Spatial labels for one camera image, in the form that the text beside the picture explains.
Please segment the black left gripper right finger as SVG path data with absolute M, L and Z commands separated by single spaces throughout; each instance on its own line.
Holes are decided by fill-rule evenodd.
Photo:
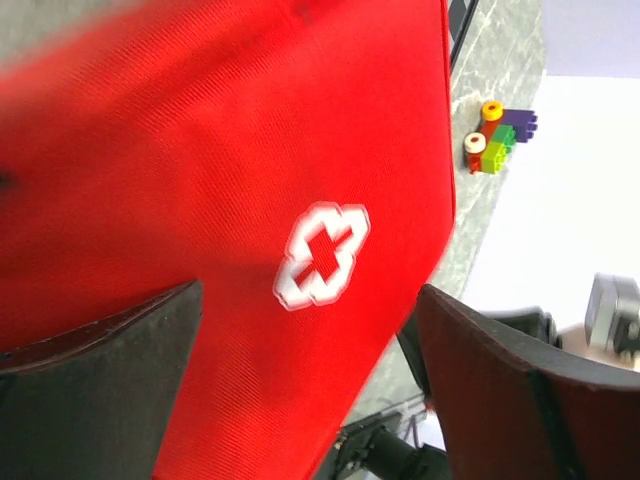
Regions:
M 638 478 L 638 373 L 548 345 L 432 285 L 416 315 L 453 478 Z

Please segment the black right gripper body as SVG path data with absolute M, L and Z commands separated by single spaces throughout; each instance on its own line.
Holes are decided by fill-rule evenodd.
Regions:
M 420 449 L 432 459 L 429 479 L 451 477 L 419 345 L 417 316 L 411 314 L 365 383 L 314 477 L 390 478 L 398 474 L 403 451 Z

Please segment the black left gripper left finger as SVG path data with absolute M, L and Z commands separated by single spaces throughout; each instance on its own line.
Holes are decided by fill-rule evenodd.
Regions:
M 2 478 L 151 478 L 201 317 L 191 282 L 2 352 Z

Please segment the red black medicine case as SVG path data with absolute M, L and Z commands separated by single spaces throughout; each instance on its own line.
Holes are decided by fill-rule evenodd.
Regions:
M 443 255 L 444 1 L 144 1 L 1 75 L 1 345 L 199 280 L 154 475 L 309 479 Z

